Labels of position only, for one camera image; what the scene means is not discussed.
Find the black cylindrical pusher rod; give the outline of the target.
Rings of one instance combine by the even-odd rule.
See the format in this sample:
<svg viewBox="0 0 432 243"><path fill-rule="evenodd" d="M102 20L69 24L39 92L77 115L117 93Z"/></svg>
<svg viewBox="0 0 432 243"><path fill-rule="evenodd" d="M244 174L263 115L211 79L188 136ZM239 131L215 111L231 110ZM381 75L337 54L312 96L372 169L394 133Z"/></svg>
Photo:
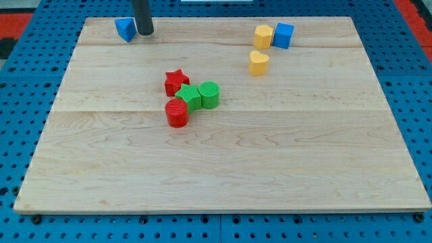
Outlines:
<svg viewBox="0 0 432 243"><path fill-rule="evenodd" d="M131 0L137 31L142 36L149 36L154 32L153 20L149 0Z"/></svg>

